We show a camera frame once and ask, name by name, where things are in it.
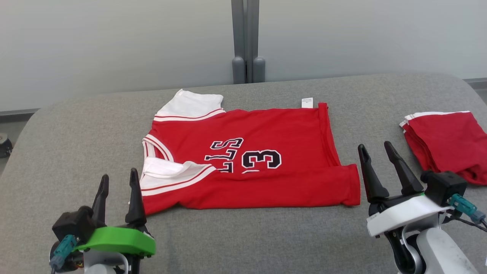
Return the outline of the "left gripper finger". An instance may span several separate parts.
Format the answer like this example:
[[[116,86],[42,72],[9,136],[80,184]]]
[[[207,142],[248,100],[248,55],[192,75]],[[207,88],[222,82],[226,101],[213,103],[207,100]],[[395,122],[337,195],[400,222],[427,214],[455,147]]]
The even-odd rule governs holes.
[[[137,169],[131,168],[129,177],[131,197],[125,216],[125,223],[129,226],[144,226],[147,222],[139,179]]]
[[[102,176],[99,184],[99,189],[95,195],[95,199],[92,205],[92,220],[95,226],[106,226],[105,224],[105,210],[106,210],[106,198],[108,197],[109,190],[109,177],[108,174]]]

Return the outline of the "folded red garment stack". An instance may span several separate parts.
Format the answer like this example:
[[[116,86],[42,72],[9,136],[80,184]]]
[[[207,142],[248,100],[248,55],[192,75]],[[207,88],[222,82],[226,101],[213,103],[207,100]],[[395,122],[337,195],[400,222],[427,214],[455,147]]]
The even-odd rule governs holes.
[[[487,133],[470,111],[414,113],[399,126],[423,170],[487,186]]]

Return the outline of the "grey partition post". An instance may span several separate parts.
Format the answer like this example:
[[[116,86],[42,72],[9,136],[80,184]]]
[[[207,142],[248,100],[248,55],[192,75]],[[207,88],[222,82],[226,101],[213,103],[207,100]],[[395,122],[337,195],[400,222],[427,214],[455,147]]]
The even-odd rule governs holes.
[[[244,0],[231,0],[231,11],[234,41],[233,83],[244,84],[246,83]]]
[[[259,0],[246,0],[246,59],[247,81],[266,81],[266,61],[259,56]]]

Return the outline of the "grey partition base rail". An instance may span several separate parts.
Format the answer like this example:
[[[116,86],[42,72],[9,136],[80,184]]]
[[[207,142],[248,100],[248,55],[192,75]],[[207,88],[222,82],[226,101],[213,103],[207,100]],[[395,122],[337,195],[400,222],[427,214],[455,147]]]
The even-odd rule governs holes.
[[[474,90],[487,90],[487,78],[463,79]]]
[[[0,123],[16,123],[19,121],[28,121],[33,114],[40,108],[25,109],[25,110],[11,110],[0,111]]]

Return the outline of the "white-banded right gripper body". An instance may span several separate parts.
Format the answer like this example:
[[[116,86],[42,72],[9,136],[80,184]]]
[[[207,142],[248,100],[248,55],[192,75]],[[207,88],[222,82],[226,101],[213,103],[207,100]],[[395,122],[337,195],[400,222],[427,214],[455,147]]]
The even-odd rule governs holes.
[[[453,209],[452,206],[441,207],[425,195],[409,198],[407,201],[383,209],[384,203],[371,204],[367,217],[367,231],[371,237],[398,228],[405,228],[406,232],[424,231],[430,228],[440,228],[444,217],[442,213]]]

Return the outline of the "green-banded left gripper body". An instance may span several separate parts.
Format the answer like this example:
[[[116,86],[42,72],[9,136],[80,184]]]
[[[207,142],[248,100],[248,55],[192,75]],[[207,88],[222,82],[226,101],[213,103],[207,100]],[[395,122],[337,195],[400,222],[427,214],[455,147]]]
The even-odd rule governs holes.
[[[83,255],[84,274],[139,274],[141,260],[156,254],[156,241],[145,226],[105,226],[75,251]]]

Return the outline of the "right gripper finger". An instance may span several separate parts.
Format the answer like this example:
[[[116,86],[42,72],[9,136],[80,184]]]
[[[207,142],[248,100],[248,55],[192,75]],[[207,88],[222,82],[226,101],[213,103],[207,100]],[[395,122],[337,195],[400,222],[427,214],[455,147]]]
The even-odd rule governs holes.
[[[379,203],[389,197],[389,192],[384,188],[372,167],[372,159],[363,144],[358,145],[358,155],[363,175],[363,182],[367,201]]]
[[[398,178],[400,180],[402,189],[401,194],[403,196],[411,196],[413,194],[419,194],[424,191],[424,187],[421,182],[414,175],[409,165],[400,156],[397,150],[394,148],[391,142],[384,142],[384,148],[387,153],[388,159],[394,165]]]

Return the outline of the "red basketball jersey white sleeves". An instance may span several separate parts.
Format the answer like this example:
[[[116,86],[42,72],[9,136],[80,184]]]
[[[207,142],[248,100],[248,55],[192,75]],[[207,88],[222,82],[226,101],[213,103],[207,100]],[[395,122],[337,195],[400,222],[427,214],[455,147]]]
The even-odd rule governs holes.
[[[147,215],[360,205],[358,168],[339,160],[326,103],[227,112],[223,99],[181,89],[155,114],[142,141]]]

